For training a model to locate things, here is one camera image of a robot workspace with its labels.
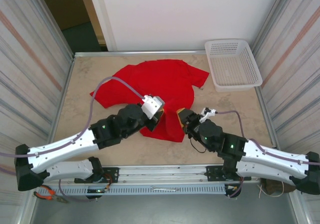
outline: orange pliers handle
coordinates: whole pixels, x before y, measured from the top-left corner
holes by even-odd
[[[43,200],[52,200],[52,199],[53,199],[53,196],[56,195],[56,192],[55,192],[54,190],[52,190],[51,187],[48,187],[48,186],[46,186],[46,185],[41,185],[40,188],[45,188],[45,189],[49,192],[50,196],[42,196],[42,195],[40,195],[40,194],[37,193],[37,192],[33,192],[33,194],[34,194],[37,198],[40,198],[40,199],[43,199]]]

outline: black mount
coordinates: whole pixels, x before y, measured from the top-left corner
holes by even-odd
[[[15,154],[23,155],[29,152],[29,147],[26,144],[21,144],[15,148]],[[28,158],[15,158],[15,174],[19,191],[28,191],[41,186],[44,179],[50,175],[47,171],[42,173],[34,173],[31,171],[33,167],[29,164]]]
[[[104,167],[102,168],[103,174],[100,175],[99,180],[94,181],[93,179],[80,179],[75,178],[74,183],[109,183],[109,180],[104,176],[104,174],[108,174],[112,178],[112,183],[117,183],[119,178],[119,168],[115,167]]]
[[[308,152],[306,158],[309,162],[320,162],[318,153]],[[320,195],[320,166],[309,165],[308,171],[305,172],[306,177],[303,179],[290,176],[297,190],[312,195]]]
[[[239,176],[236,173],[225,175],[223,165],[207,166],[205,176],[208,182],[226,182],[226,181],[239,181]],[[251,177],[245,177],[244,181],[250,181]]]

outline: metal tool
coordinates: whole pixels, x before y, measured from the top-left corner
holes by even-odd
[[[151,191],[171,191],[171,192],[177,192],[179,191],[179,188],[161,188],[161,187],[151,187]]]
[[[68,201],[66,199],[64,199],[63,197],[59,197],[56,195],[56,192],[54,190],[51,189],[51,187],[46,186],[46,185],[41,185],[40,188],[45,188],[50,196],[42,196],[37,192],[33,192],[33,194],[39,198],[39,199],[43,199],[43,200],[49,200],[49,201],[57,201],[60,203],[68,203]]]

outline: red shirt sleeve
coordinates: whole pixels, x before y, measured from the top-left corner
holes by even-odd
[[[114,76],[121,78],[123,81],[127,82],[136,89],[137,87],[131,83],[131,75],[134,67],[134,65],[127,65],[115,73]],[[116,80],[110,80],[104,83],[97,91],[95,100],[98,101],[104,108],[121,103],[138,103],[140,101],[138,96],[136,96],[124,84]]]

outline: striped wall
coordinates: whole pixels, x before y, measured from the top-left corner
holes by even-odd
[[[255,54],[282,150],[320,153],[320,0],[286,0]],[[320,224],[320,197],[304,195]]]
[[[0,152],[45,144],[72,54],[42,0],[0,0]],[[0,157],[13,170],[14,161]],[[24,193],[0,173],[0,223],[14,223]]]

